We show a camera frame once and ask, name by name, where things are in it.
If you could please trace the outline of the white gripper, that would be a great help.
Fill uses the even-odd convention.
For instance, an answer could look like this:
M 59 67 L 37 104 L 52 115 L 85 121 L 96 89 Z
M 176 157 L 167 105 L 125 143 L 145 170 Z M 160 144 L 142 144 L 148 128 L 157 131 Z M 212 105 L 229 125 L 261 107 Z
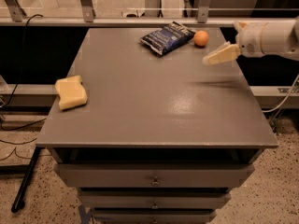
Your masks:
M 236 60 L 241 54 L 248 58 L 263 57 L 262 33 L 264 23 L 235 21 L 236 44 L 225 42 L 203 58 L 204 65 L 215 65 Z

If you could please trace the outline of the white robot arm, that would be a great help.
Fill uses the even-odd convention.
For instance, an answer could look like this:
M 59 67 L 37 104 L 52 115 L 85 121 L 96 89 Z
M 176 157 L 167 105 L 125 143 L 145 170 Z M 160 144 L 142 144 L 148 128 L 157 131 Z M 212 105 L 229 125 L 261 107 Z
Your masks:
M 299 19 L 291 21 L 236 21 L 235 43 L 225 42 L 203 58 L 203 64 L 215 65 L 236 60 L 240 55 L 260 58 L 278 55 L 299 61 Z

